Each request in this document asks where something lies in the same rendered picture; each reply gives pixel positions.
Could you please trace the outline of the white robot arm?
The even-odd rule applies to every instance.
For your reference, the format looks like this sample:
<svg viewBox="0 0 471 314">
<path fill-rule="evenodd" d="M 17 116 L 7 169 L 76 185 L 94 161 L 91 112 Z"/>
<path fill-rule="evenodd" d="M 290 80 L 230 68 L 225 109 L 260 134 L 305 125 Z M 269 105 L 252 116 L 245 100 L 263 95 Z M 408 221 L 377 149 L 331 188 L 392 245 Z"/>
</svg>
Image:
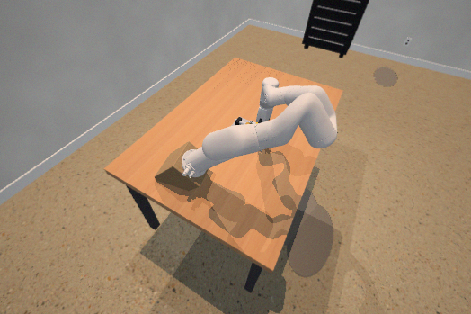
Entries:
<svg viewBox="0 0 471 314">
<path fill-rule="evenodd" d="M 260 106 L 270 109 L 282 104 L 288 107 L 276 119 L 230 126 L 208 134 L 201 148 L 183 154 L 182 175 L 200 177 L 207 169 L 229 159 L 284 146 L 290 142 L 298 125 L 313 148 L 327 148 L 335 142 L 336 113 L 322 87 L 292 85 L 279 88 L 276 78 L 265 78 Z"/>
</svg>

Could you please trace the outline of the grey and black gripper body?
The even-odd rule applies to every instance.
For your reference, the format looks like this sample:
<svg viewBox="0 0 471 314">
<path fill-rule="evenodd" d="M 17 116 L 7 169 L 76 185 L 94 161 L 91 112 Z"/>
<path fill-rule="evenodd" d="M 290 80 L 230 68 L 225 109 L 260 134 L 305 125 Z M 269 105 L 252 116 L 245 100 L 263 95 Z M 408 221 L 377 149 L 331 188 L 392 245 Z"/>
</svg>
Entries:
<svg viewBox="0 0 471 314">
<path fill-rule="evenodd" d="M 262 122 L 268 121 L 272 115 L 273 108 L 265 109 L 260 106 L 257 112 L 256 122 L 258 122 L 260 118 L 262 119 Z"/>
</svg>

